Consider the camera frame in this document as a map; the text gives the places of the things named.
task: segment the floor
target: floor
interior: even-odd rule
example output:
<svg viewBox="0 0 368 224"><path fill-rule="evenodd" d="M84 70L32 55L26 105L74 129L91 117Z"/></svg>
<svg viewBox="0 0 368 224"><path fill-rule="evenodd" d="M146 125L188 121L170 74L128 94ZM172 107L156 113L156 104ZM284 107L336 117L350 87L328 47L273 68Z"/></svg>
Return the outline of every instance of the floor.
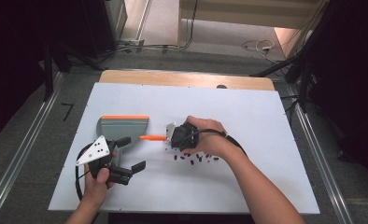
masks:
<svg viewBox="0 0 368 224"><path fill-rule="evenodd" d="M168 40L174 39L174 35L169 37L165 32L163 32L163 38L166 39L158 41L158 38L152 38L156 35L153 35L151 31L156 28L150 29L148 26L148 23L154 20L152 17L155 16L151 12L158 10L153 9L154 7L162 6L166 6L163 0L151 1L144 32L140 36L150 44L168 44ZM276 36L273 35L271 29L248 27L249 30L253 30L246 34L246 32L241 32L247 28L239 27L237 28L238 34L243 35L236 36L233 34L235 28L227 27L227 24L210 24L209 34L223 32L225 28L229 32L226 35L206 35L207 32L201 35L198 33L200 28L197 25L204 30L206 23L196 21L192 44L188 50L168 51L167 53L161 53L160 50L155 49L143 49L138 53L116 52L109 55L101 65L110 69L192 71L233 76L248 76L271 66L272 63L262 57L259 52L249 51L241 46L241 42L247 40L270 39L275 41ZM219 45L222 45L221 49L216 49L215 47ZM248 48L254 49L255 46L248 45ZM268 56L274 60L284 60L281 50L279 48L274 50L276 52L268 52ZM281 96L290 94L288 84L281 78L285 71L268 76L274 81L275 88ZM50 212L48 206L92 85L98 81L100 75L100 71L94 71L86 65L77 65L69 74L58 75L62 79L60 89L50 107L48 116L42 121L42 127L38 130L36 139L30 144L27 159L16 176L16 181L11 183L9 194L1 203L0 223L63 223L70 216L70 213L67 212ZM27 130L31 128L39 109L43 106L43 94L44 87L42 86L29 97L0 134L0 179L18 148L21 148L21 142L26 137ZM288 108L291 100L282 100L282 104ZM73 105L68 116L67 105ZM368 223L368 171L357 163L337 159L339 148L335 144L328 121L312 104L309 104L308 110L309 120L345 198L353 219L352 223ZM321 212L320 215L315 216L304 215L305 221L307 223L344 223L335 214L298 116L293 113L291 118L291 128ZM101 214L97 223L107 223L107 215Z"/></svg>

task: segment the white board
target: white board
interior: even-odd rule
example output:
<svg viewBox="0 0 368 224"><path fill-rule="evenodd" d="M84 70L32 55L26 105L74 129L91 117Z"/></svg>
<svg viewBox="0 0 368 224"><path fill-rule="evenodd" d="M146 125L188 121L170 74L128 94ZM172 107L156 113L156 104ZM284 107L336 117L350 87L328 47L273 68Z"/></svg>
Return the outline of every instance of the white board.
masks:
<svg viewBox="0 0 368 224"><path fill-rule="evenodd" d="M149 115L147 134L164 134L165 125L182 124L188 115L222 122L250 159L302 214L318 205L276 91L244 91L95 83L78 132L52 196L49 210L78 206L74 167L80 150L94 141L103 115ZM141 213L245 214L248 207L224 160L181 156L163 142L142 141L123 152L121 166L146 161L128 186L108 191L101 210Z"/></svg>

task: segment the person's left hand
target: person's left hand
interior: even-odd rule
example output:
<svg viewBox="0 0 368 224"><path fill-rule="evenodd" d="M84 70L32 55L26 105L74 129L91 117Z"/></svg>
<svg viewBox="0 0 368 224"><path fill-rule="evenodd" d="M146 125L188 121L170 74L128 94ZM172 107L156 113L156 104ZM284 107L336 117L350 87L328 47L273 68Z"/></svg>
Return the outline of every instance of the person's left hand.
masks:
<svg viewBox="0 0 368 224"><path fill-rule="evenodd" d="M112 157L115 158L116 156L116 153L113 152ZM88 171L89 165L86 163L84 164L84 172ZM114 186L114 183L108 183L107 187L108 178L109 170L107 168L102 168L95 179L91 172L85 174L85 190L81 201L99 209L106 199L107 190Z"/></svg>

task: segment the wire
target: wire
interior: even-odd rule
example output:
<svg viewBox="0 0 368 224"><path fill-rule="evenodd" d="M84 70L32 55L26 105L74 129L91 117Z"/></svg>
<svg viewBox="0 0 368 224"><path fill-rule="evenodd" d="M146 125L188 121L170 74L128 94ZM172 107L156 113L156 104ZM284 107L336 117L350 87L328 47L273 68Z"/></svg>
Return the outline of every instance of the wire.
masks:
<svg viewBox="0 0 368 224"><path fill-rule="evenodd" d="M96 63L96 64L102 63L102 62L104 62L105 60L107 60L107 58L109 58L109 57L110 57L110 54L108 53L108 54L106 55L106 57L105 57L105 58L103 58L103 59L101 59L100 61L95 62L95 63ZM72 60L70 60L70 59L69 59L69 61L70 61L70 63L71 63L71 64L73 64L74 66L85 66L85 65L88 65L87 63L78 63L78 62L72 61Z"/></svg>
<svg viewBox="0 0 368 224"><path fill-rule="evenodd" d="M187 141L189 138L194 137L195 135L199 134L199 133L217 133L220 136L226 138L228 141L230 141L232 144L234 144L236 147L240 147L240 149L242 149L243 153L245 153L245 155L248 157L248 154L246 153L246 151L242 148L242 146L240 146L240 144L238 142L236 142L236 140L234 140L234 138L232 138L230 135L228 135L226 132L220 132L217 131L215 129L202 129L202 130L198 130L192 134L189 134L187 137L185 137L181 142L185 142Z"/></svg>
<svg viewBox="0 0 368 224"><path fill-rule="evenodd" d="M291 40L295 37L295 36L297 36L310 22L312 22L315 18L316 18L316 16L318 15L318 12L319 12L319 10L320 10L320 8L322 7L323 5L322 4L320 4L319 6L318 6L318 9L315 11L315 14L312 16L312 18L308 21L308 22L306 22L292 37L291 37L291 39L288 41L288 42L286 42L286 43L284 43L284 44L281 44L281 45L279 45L279 46L277 46L277 47L282 47L282 46L284 46L284 45L287 45L287 44L289 44L290 42L291 42ZM266 54L264 55L264 54L262 54L259 50L258 50L258 48L257 48L257 45L258 45L258 43L259 42L257 42L257 44L256 44L256 50L262 55L262 57L264 57L266 60L268 60L269 62L271 62L271 63L273 63L273 64L275 64L275 63L281 63L281 62L287 62L287 63L289 63L289 65L293 65L293 66L298 66L297 64L295 64L295 63L292 63L291 62L291 60L295 60L296 58L297 58L297 56L298 56L298 49L300 49L300 48L304 48L304 46L305 46L305 40L306 40L306 38L307 38L307 35L305 35L304 36L304 40L303 40L303 44L302 44L302 46L300 46L300 47L298 47L296 50L295 50L295 54L292 56L292 57L290 57L290 58L288 58L288 59L286 59L286 60L284 60L284 61L276 61L276 62L271 62L272 60L270 60L269 58L267 58L266 57ZM242 44L242 48L243 49L246 49L246 48L244 48L244 45L246 44L246 43L248 43L248 42L250 42L250 41L247 41L247 42L245 42L245 43L243 43Z"/></svg>
<svg viewBox="0 0 368 224"><path fill-rule="evenodd" d="M266 51L266 53L265 53L265 54L261 53L261 52L260 52L260 50L258 49L258 45L260 44L260 42L263 42L263 41L269 41L269 42L271 42L271 43L273 44L273 46L271 46L271 48L273 48L273 47L275 46L275 42L274 42L274 41L272 41L272 40L259 40L259 41L257 41L257 43L256 43L256 50L257 50L257 52L259 52L259 53L261 54L261 56L262 56L263 58L265 58L266 60L268 60L269 62L271 62L271 63L277 63L277 62L275 62L275 61L273 61L273 60L269 59L268 57L266 57L266 54L269 52L269 49L267 49L267 51Z"/></svg>
<svg viewBox="0 0 368 224"><path fill-rule="evenodd" d="M299 95L291 95L291 96L281 96L280 100L284 100L284 99L292 99L292 98L299 98Z"/></svg>
<svg viewBox="0 0 368 224"><path fill-rule="evenodd" d="M89 171L87 171L85 174L81 175L77 180L81 179L81 178L82 178L84 175L86 175L88 172L90 172L90 170L89 170Z"/></svg>
<svg viewBox="0 0 368 224"><path fill-rule="evenodd" d="M176 45L143 45L143 46L135 46L135 45L126 45L125 47L121 47L119 49L113 50L109 52L108 54L114 53L114 52L121 52L126 51L130 49L169 49L169 50L185 50L187 49L190 44L192 43L193 38L193 25L195 22L195 16L196 16L196 9L198 8L198 0L195 2L195 6L193 8L192 12L192 18L191 18L191 33L190 33L190 39L186 42L184 46L177 47Z"/></svg>
<svg viewBox="0 0 368 224"><path fill-rule="evenodd" d="M294 112L295 106L300 102L299 99L296 99L295 101L293 101L291 103L291 105L285 110L285 112L290 111L289 113L289 125L291 127L291 123L292 123L292 113Z"/></svg>
<svg viewBox="0 0 368 224"><path fill-rule="evenodd" d="M92 143L88 144L87 146L85 146L79 153L77 156L77 160L79 160L79 158L82 156L82 154L92 145ZM79 198L79 200L82 200L82 190L81 190L81 185L79 184L79 179L80 177L78 176L78 167L76 166L76 190L77 190L77 196Z"/></svg>

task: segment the finger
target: finger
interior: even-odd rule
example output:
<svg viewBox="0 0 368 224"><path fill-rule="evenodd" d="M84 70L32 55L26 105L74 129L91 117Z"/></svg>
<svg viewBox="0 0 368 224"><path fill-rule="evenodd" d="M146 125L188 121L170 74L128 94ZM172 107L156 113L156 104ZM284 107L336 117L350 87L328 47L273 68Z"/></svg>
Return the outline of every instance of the finger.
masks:
<svg viewBox="0 0 368 224"><path fill-rule="evenodd" d="M84 164L84 173L87 173L89 171L89 165L88 163Z"/></svg>
<svg viewBox="0 0 368 224"><path fill-rule="evenodd" d="M100 184L105 184L109 177L109 170L107 168L102 168L97 174L96 181Z"/></svg>
<svg viewBox="0 0 368 224"><path fill-rule="evenodd" d="M201 122L201 120L198 119L198 118L196 118L196 117L194 117L194 116L189 115L189 116L187 116L186 122L192 124L195 127L198 127L199 124L200 124L200 122Z"/></svg>
<svg viewBox="0 0 368 224"><path fill-rule="evenodd" d="M183 149L181 152L183 153L183 154L186 154L186 153L188 153L188 154L193 154L193 153L197 153L197 152L200 152L201 150L200 149L198 149L198 148L186 148L186 149Z"/></svg>
<svg viewBox="0 0 368 224"><path fill-rule="evenodd" d="M114 183L113 182L108 182L107 185L108 185L108 188L111 189L114 186Z"/></svg>

